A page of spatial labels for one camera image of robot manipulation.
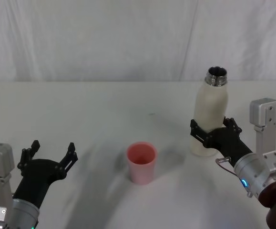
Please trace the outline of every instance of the bottle opening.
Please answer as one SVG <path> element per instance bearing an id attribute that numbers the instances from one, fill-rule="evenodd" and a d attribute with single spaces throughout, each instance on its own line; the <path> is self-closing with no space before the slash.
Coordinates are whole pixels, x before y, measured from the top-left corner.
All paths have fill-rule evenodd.
<path id="1" fill-rule="evenodd" d="M 227 70 L 222 67 L 216 66 L 209 68 L 209 73 L 213 76 L 225 76 L 227 75 Z"/>

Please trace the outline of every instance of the white backdrop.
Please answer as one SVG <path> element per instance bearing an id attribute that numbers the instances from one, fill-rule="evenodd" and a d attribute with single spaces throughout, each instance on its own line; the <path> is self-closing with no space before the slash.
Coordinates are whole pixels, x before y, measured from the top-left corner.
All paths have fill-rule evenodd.
<path id="1" fill-rule="evenodd" d="M 0 0 L 0 81 L 276 80 L 276 0 Z"/>

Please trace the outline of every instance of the cable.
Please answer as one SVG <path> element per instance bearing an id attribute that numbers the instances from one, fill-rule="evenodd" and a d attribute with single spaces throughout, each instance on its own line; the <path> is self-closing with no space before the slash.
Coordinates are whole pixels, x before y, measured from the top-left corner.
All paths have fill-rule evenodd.
<path id="1" fill-rule="evenodd" d="M 223 167 L 223 166 L 221 165 L 221 163 L 223 163 L 223 162 L 228 162 L 228 161 L 230 161 L 230 160 L 231 160 L 231 158 L 228 156 L 228 157 L 225 157 L 225 158 L 223 158 L 223 159 L 217 158 L 217 159 L 215 159 L 215 162 L 216 162 L 216 164 L 218 164 L 218 166 L 221 167 L 223 170 L 225 170 L 225 171 L 227 171 L 228 173 L 231 173 L 232 175 L 234 175 L 234 176 L 237 177 L 237 175 L 236 175 L 234 172 L 231 172 L 229 169 L 226 169 L 225 167 Z"/>

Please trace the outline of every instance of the cup rim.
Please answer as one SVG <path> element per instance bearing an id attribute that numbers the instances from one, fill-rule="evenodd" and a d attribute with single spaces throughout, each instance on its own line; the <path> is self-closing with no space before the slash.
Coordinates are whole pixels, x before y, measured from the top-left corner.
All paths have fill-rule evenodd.
<path id="1" fill-rule="evenodd" d="M 132 149 L 133 147 L 135 147 L 135 146 L 137 146 L 137 145 L 144 145 L 144 146 L 150 147 L 150 148 L 153 150 L 154 154 L 155 154 L 153 160 L 150 161 L 150 162 L 147 163 L 147 164 L 137 164 L 137 163 L 134 163 L 133 161 L 131 161 L 131 160 L 129 159 L 129 157 L 128 157 L 128 153 L 129 153 L 130 149 Z M 149 165 L 149 164 L 153 163 L 153 162 L 157 159 L 157 156 L 158 156 L 158 152 L 157 152 L 156 148 L 155 148 L 151 143 L 149 143 L 149 142 L 135 142 L 135 143 L 132 143 L 132 144 L 127 148 L 127 150 L 126 150 L 126 157 L 127 157 L 127 160 L 130 161 L 131 163 L 137 165 L 137 166 L 146 166 L 146 165 Z"/>

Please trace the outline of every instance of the blue led light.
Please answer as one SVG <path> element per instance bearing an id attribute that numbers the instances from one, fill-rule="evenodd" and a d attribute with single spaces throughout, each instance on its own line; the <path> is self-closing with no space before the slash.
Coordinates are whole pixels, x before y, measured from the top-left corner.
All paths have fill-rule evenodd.
<path id="1" fill-rule="evenodd" d="M 244 179 L 242 179 L 241 182 L 242 182 L 242 184 L 243 184 L 244 187 L 248 187 L 248 182 L 247 181 L 245 181 Z"/>

